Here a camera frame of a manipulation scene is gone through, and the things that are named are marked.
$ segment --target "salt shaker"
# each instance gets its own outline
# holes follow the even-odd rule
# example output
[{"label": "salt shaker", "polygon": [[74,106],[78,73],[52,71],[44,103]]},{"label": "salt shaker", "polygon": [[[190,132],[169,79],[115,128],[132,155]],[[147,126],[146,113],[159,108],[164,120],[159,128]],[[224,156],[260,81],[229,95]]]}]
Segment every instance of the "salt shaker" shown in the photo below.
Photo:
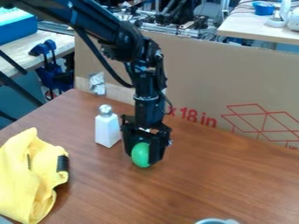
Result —
[{"label": "salt shaker", "polygon": [[95,142],[111,148],[121,139],[118,116],[112,107],[103,104],[99,107],[99,114],[95,117]]}]

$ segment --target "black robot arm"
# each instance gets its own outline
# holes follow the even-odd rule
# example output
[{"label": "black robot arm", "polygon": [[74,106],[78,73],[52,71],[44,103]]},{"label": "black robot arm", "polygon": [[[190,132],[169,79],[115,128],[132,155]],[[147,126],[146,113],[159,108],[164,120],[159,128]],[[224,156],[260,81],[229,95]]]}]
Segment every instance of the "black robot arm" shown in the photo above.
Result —
[{"label": "black robot arm", "polygon": [[[125,151],[131,156],[137,144],[146,143],[148,165],[163,158],[164,149],[170,144],[171,129],[163,124],[165,102],[170,102],[163,93],[167,79],[163,55],[156,42],[144,37],[131,23],[120,21],[94,0],[0,0],[0,7],[18,7],[74,28],[119,83],[136,89],[136,115],[122,116]],[[132,84],[114,71],[89,36],[98,39],[108,58],[124,63]],[[156,130],[156,134],[147,130]]]}]

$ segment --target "yellow cloth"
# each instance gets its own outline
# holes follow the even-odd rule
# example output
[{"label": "yellow cloth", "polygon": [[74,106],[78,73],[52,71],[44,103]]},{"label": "yellow cloth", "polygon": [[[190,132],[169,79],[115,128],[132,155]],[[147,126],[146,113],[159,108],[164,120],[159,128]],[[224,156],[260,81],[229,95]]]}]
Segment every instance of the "yellow cloth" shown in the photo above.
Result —
[{"label": "yellow cloth", "polygon": [[57,172],[67,152],[40,140],[35,128],[10,138],[0,148],[0,214],[22,223],[38,223],[56,200],[53,188],[68,180]]}]

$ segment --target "desk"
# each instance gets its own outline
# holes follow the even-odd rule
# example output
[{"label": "desk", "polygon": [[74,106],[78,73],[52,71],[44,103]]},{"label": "desk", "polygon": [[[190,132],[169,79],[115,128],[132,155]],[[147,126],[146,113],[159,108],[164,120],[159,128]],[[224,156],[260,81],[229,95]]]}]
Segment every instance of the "desk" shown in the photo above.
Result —
[{"label": "desk", "polygon": [[167,116],[174,145],[149,169],[132,165],[122,144],[94,142],[97,107],[133,107],[70,90],[0,130],[0,145],[32,126],[70,155],[70,180],[43,223],[299,223],[299,154],[269,143]]},{"label": "desk", "polygon": [[233,10],[232,13],[246,13],[235,13],[228,16],[220,28],[218,28],[218,35],[299,45],[299,32],[291,31],[288,28],[274,28],[267,26],[265,25],[265,22],[269,16],[255,15],[254,10],[240,8],[243,6],[252,6],[252,3],[243,3]]},{"label": "desk", "polygon": [[[74,37],[58,34],[50,31],[38,31],[37,33],[1,45],[0,50],[13,58],[21,67],[26,70],[33,70],[44,65],[44,57],[30,56],[28,52],[37,44],[44,43],[46,40],[52,39],[56,42],[55,50],[57,59],[66,56],[74,51]],[[18,70],[10,65],[7,61],[0,58],[0,71],[9,77],[19,74]]]}]

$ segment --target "green ball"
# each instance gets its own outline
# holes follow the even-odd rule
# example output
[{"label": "green ball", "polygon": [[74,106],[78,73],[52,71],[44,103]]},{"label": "green ball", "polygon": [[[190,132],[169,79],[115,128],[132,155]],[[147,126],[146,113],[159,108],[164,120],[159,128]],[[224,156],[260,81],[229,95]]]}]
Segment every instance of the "green ball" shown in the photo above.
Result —
[{"label": "green ball", "polygon": [[149,167],[150,145],[148,143],[137,143],[132,151],[131,158],[135,165],[146,168]]}]

